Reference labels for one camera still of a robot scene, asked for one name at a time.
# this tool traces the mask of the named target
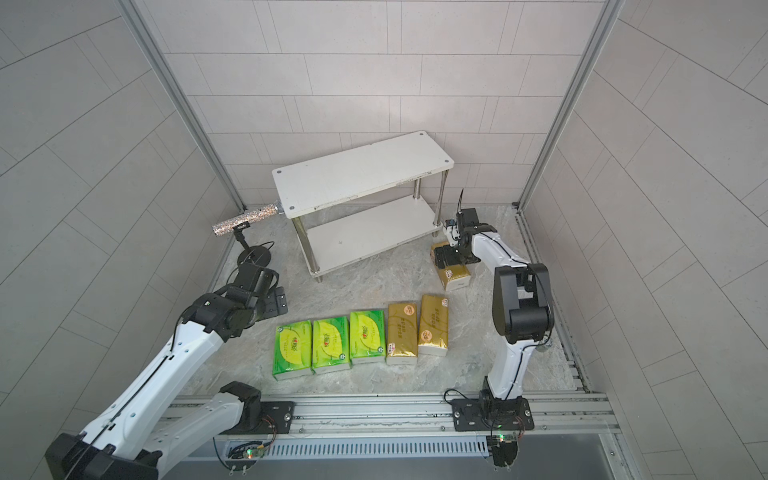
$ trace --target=shelf leg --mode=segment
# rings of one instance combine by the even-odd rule
[[[442,193],[445,190],[445,179],[448,178],[448,171],[444,170],[442,172],[442,178],[440,179],[440,195],[437,197],[437,207],[435,208],[435,221],[432,222],[432,225],[435,227],[439,227],[442,222],[440,221],[440,210],[442,209]],[[437,237],[440,232],[432,232],[433,237]]]
[[[320,267],[317,266],[317,260],[315,260],[315,254],[312,252],[312,245],[310,245],[310,238],[306,235],[306,229],[301,222],[301,217],[296,217],[291,220],[293,220],[293,227],[296,228],[296,233],[299,235],[299,242],[301,243],[302,250],[304,250],[304,255],[306,255],[306,260],[310,264],[310,272],[319,272]],[[322,281],[323,278],[318,276],[317,282],[319,283]]]

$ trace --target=green tissue pack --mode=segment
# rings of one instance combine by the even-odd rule
[[[275,380],[303,375],[312,375],[312,324],[308,320],[277,327],[272,366]]]
[[[349,353],[353,364],[383,362],[385,347],[384,310],[350,313]]]
[[[351,368],[349,324],[345,316],[315,320],[312,331],[312,369],[315,373],[338,372]]]

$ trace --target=cable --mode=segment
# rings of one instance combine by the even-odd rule
[[[468,397],[468,396],[466,396],[466,395],[464,395],[463,393],[459,392],[457,389],[447,389],[447,390],[445,390],[445,391],[442,393],[442,401],[443,401],[443,402],[445,402],[445,403],[450,403],[450,402],[449,402],[449,401],[448,401],[448,400],[445,398],[445,396],[448,394],[448,392],[456,392],[456,393],[458,393],[460,396],[462,396],[462,397],[464,397],[465,399],[469,400],[469,397]]]

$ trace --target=glittery cylinder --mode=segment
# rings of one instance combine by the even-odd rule
[[[282,212],[282,208],[280,208],[280,203],[276,202],[274,204],[266,205],[265,207],[261,207],[258,210],[254,210],[251,212],[246,212],[242,215],[238,215],[237,217],[232,217],[229,220],[225,220],[221,223],[217,223],[216,225],[213,225],[214,233],[221,237],[222,235],[229,233],[232,231],[232,229],[240,225],[242,222],[248,222],[253,223],[257,222],[259,220],[264,220],[267,217],[272,217],[273,215],[277,215]]]

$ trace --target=wall tile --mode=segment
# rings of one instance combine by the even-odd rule
[[[87,338],[90,341],[96,342],[107,348],[109,348],[114,341],[114,338],[118,335],[114,330],[108,329],[106,326],[94,322],[74,310],[72,310],[69,315],[67,315],[67,318],[64,319],[64,322],[61,323],[61,328],[76,333],[79,336]]]
[[[768,472],[768,442],[747,443],[747,451],[761,472]]]
[[[682,247],[652,272],[643,277],[645,286],[651,292],[654,292],[694,263],[696,263],[696,257],[688,250],[688,247]]]
[[[179,227],[174,223],[173,220],[170,219],[168,214],[166,214],[162,208],[160,208],[160,205],[157,204],[154,200],[151,204],[149,204],[149,207],[147,207],[147,212],[154,217],[157,222],[163,226],[163,228],[170,233],[172,237],[175,237],[179,233]]]
[[[275,22],[272,20],[272,10],[267,0],[255,0],[253,7],[259,17],[259,26],[264,35],[266,49],[269,53],[280,53],[283,49],[280,47],[280,39],[277,37]]]
[[[665,50],[648,35],[616,22],[594,70],[623,96],[634,100]]]
[[[768,105],[678,58],[643,109],[738,198],[768,177]]]
[[[589,189],[589,195],[640,276],[648,275],[683,246],[616,160],[608,161]]]
[[[680,448],[619,324],[612,322],[597,332],[594,343],[640,450],[652,453]]]
[[[9,478],[32,475],[106,352],[74,333],[56,331],[0,406],[0,463]]]
[[[581,315],[584,319],[597,315],[608,305],[608,302],[600,290],[598,281],[594,278],[589,263],[581,254],[581,249],[568,224],[563,226],[560,233],[552,240],[552,247],[571,286]]]
[[[291,132],[282,97],[232,96],[196,99],[214,133]]]
[[[387,97],[297,97],[306,132],[389,130]]]
[[[250,134],[210,134],[208,137],[225,165],[263,164],[270,161],[269,158],[261,158]]]
[[[643,87],[640,89],[637,97],[635,97],[632,101],[635,107],[640,108],[641,110],[645,108],[645,104],[648,103],[648,100],[650,100],[650,96],[654,94],[656,89],[659,87],[659,84],[672,67],[672,64],[675,60],[677,60],[677,57],[679,56],[680,54],[671,48],[666,48],[664,50],[664,53],[661,55],[661,59],[658,63],[656,63],[654,70],[650,73],[650,76],[643,84]]]
[[[581,92],[576,112],[622,167],[654,129],[653,122],[595,73]]]
[[[11,392],[107,258],[93,243],[60,223],[0,285],[4,319],[0,391]],[[46,301],[19,301],[31,291],[45,291]]]
[[[90,240],[96,247],[101,248],[107,255],[111,255],[114,249],[118,248],[118,242],[76,208],[69,212],[69,215],[64,218],[64,222]]]
[[[558,149],[579,180],[584,181],[603,151],[603,144],[576,114],[571,114],[558,140]]]
[[[74,309],[119,330],[173,237],[149,214],[139,218]]]
[[[149,281],[149,286],[154,288],[160,295],[169,299],[171,302],[175,302],[176,299],[179,297],[178,290],[176,290],[171,285],[169,285],[168,282],[166,282],[165,280],[157,276],[156,273],[152,276],[152,280]]]
[[[149,95],[152,96],[154,103],[157,104],[157,107],[163,112],[163,117],[167,117],[174,113],[176,105],[174,105],[173,101],[168,96],[165,87],[160,83],[160,79],[157,77],[157,74],[154,73],[154,70],[150,70],[141,75],[141,83],[144,84]]]
[[[504,20],[502,39],[499,41],[498,50],[496,51],[499,55],[509,55],[512,53],[512,47],[517,38],[518,26],[520,25],[520,17],[523,13],[524,6],[525,4],[522,3],[509,3],[507,18]]]
[[[687,475],[693,474],[688,460],[682,450],[669,452],[646,453],[645,463],[654,475]]]
[[[531,55],[520,95],[565,95],[576,72],[579,55]]]
[[[698,373],[656,385],[654,393],[698,478],[762,476]],[[723,443],[707,441],[713,429]]]
[[[385,2],[270,2],[283,53],[386,53]]]
[[[297,164],[342,150],[339,134],[262,134],[261,137],[275,164]]]
[[[181,119],[178,112],[174,112],[166,118],[155,130],[157,136],[163,141],[163,145],[176,159],[176,163],[182,165],[190,154],[197,148],[192,135]]]
[[[768,28],[768,5],[729,2],[653,2],[639,29],[726,78]]]
[[[558,176],[560,176],[560,172],[563,170],[564,166],[565,157],[563,157],[560,149],[555,147],[552,154],[547,159],[547,163],[544,166],[544,173],[542,174],[544,181],[550,188],[558,180]]]
[[[155,0],[148,5],[170,52],[266,52],[252,2]]]
[[[576,354],[581,357],[582,364],[588,365],[600,357],[598,348],[594,345],[592,335],[589,334],[589,329],[584,321],[584,317],[581,315],[576,297],[568,285],[560,263],[547,265],[547,268],[549,268],[550,279],[552,280],[555,301],[563,310],[568,331],[571,333],[576,344]]]
[[[554,227],[558,218],[562,217],[558,202],[554,200],[549,188],[541,182],[539,182],[531,195],[531,204],[536,206],[536,211],[541,218],[541,224],[547,232]]]
[[[595,236],[592,238],[592,240],[589,240],[589,243],[587,243],[587,246],[582,249],[582,252],[584,253],[584,258],[589,261],[589,259],[592,258],[592,256],[595,254],[595,252],[598,251],[600,247],[603,246],[603,243],[606,242],[609,238],[613,236],[613,232],[611,231],[611,228],[606,223],[603,225],[603,227],[600,229],[599,232],[595,234]]]
[[[581,55],[601,9],[599,3],[526,3],[512,53]]]
[[[388,140],[399,137],[400,133],[389,134],[352,134],[352,148],[362,147],[363,145],[374,144],[377,141]]]
[[[177,226],[184,225],[214,178],[205,157],[195,151],[160,190],[155,202]]]
[[[101,80],[107,84],[112,93],[123,88],[123,84],[120,83],[118,77],[114,74],[109,65],[107,65],[107,62],[104,60],[104,57],[101,56],[99,50],[96,49],[94,42],[88,37],[88,33],[81,33],[72,40],[74,40],[74,43],[78,44],[83,55],[85,55],[91,63],[91,66],[98,72],[99,77],[101,77]]]
[[[589,333],[594,335],[599,329],[603,328],[607,324],[613,322],[616,319],[614,311],[609,306],[606,306],[597,315],[587,320],[587,328]]]
[[[13,45],[11,39],[8,38],[5,33],[2,33],[2,31],[0,31],[0,58],[2,58],[6,64],[24,58],[24,54],[22,54],[16,45]]]
[[[481,164],[475,187],[523,188],[530,173],[531,165]]]
[[[210,221],[195,208],[157,267],[157,275],[174,289],[181,290],[209,235]]]
[[[402,2],[386,3],[387,53],[402,53]]]
[[[752,213],[760,216],[768,211],[768,180],[760,184],[758,188],[744,197],[742,200]]]
[[[504,2],[403,2],[402,53],[495,54],[507,10]]]
[[[0,29],[30,55],[119,15],[114,4],[101,0],[16,0],[3,5]]]
[[[768,63],[768,36],[763,35],[750,53],[728,77],[728,81],[738,88],[745,88]]]
[[[598,178],[598,175],[603,171],[610,159],[616,160],[611,156],[611,152],[609,152],[607,148],[603,148],[603,151],[598,155],[598,159],[594,161],[592,168],[589,169],[587,176],[584,177],[581,182],[581,184],[584,185],[584,188],[587,190],[592,188],[592,184],[594,184],[594,181]]]
[[[457,163],[511,164],[521,134],[447,134],[445,152]]]
[[[279,165],[231,165],[241,188],[275,188],[272,170]]]
[[[401,129],[476,132],[484,106],[483,97],[402,97]]]
[[[150,69],[149,62],[122,18],[88,31],[88,37],[123,85]]]
[[[91,190],[78,210],[120,242],[170,176],[168,167],[144,140]]]
[[[603,216],[568,165],[554,183],[552,195],[571,226],[579,249],[583,250],[605,225]]]
[[[600,247],[589,265],[641,367],[683,349],[615,237]]]
[[[162,121],[147,89],[135,81],[66,127],[48,146],[95,187]]]
[[[764,343],[768,343],[768,263],[740,276],[723,292]]]
[[[527,55],[423,55],[421,94],[517,95],[528,60]]]
[[[499,98],[491,132],[545,134],[561,101],[560,97]]]
[[[478,198],[480,204],[505,204],[509,205],[512,202],[520,200],[520,196],[523,194],[522,188],[489,188],[488,193],[485,195],[485,200]]]
[[[134,381],[172,306],[151,287],[144,290],[104,361],[85,387],[77,408],[101,412]]]
[[[768,227],[659,129],[627,172],[718,285],[768,260]]]
[[[309,95],[303,55],[197,54],[214,95]]]
[[[185,94],[211,95],[208,82],[203,76],[203,71],[197,64],[194,54],[166,53],[164,57]]]
[[[111,95],[72,40],[3,68],[0,85],[0,147],[17,159]]]
[[[698,263],[654,298],[742,441],[764,441],[768,349]]]
[[[668,356],[666,359],[659,360],[643,369],[645,378],[651,386],[695,371],[696,366],[690,361],[690,357],[685,350]]]
[[[5,279],[88,190],[45,146],[0,177],[0,204],[5,206],[0,223],[7,226],[0,233],[0,278]]]
[[[306,55],[315,95],[418,95],[418,55]]]

